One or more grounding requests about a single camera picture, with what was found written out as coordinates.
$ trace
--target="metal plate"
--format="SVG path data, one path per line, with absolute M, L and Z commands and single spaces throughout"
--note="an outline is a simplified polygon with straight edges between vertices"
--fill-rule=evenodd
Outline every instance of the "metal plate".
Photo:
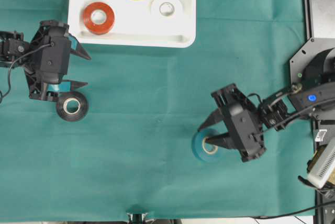
M 335 0 L 309 0 L 311 37 L 335 38 Z
M 300 74 L 303 73 L 307 64 L 321 51 L 335 48 L 335 38 L 311 38 L 290 59 L 291 84 L 301 81 Z

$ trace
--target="red tape roll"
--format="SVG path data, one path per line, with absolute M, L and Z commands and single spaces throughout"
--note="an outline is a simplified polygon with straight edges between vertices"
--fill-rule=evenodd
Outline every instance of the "red tape roll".
M 92 21 L 92 14 L 97 10 L 103 11 L 106 15 L 106 20 L 101 24 L 96 24 Z M 84 9 L 82 18 L 86 28 L 97 35 L 108 33 L 113 28 L 115 22 L 114 11 L 110 6 L 102 2 L 89 4 Z

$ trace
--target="blue light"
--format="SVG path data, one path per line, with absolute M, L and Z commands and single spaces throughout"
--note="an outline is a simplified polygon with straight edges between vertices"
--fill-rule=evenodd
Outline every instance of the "blue light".
M 308 100 L 311 101 L 311 102 L 315 102 L 316 101 L 316 95 L 309 95 L 308 96 Z

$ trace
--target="dark blue tape roll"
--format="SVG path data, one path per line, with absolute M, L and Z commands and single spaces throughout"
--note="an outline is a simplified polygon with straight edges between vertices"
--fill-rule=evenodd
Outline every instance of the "dark blue tape roll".
M 205 152 L 203 148 L 203 139 L 206 137 L 212 137 L 216 135 L 219 135 L 219 133 L 214 129 L 204 129 L 198 132 L 196 135 L 194 135 L 192 139 L 192 151 L 194 156 L 205 162 L 218 161 L 224 154 L 223 148 L 219 147 L 216 153 L 214 154 L 208 154 L 207 152 Z

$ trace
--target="white tape roll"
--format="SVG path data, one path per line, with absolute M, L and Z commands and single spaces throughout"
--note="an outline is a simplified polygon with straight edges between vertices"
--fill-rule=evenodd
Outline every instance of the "white tape roll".
M 180 19 L 184 14 L 183 5 L 179 0 L 154 0 L 151 14 L 159 19 Z

